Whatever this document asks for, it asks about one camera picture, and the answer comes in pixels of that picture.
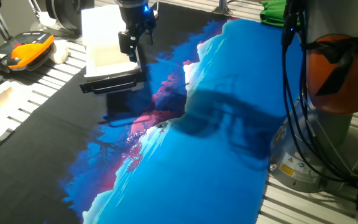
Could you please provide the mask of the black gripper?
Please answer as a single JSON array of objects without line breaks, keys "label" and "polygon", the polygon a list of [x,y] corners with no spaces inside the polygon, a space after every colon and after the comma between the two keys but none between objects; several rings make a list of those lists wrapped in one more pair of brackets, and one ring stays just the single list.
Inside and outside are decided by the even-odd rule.
[{"label": "black gripper", "polygon": [[149,13],[148,2],[148,0],[116,0],[122,20],[128,29],[118,33],[119,46],[121,52],[126,54],[131,62],[137,62],[137,39],[131,36],[129,30],[145,27],[145,33],[150,36],[151,43],[154,42],[155,14],[154,12]]}]

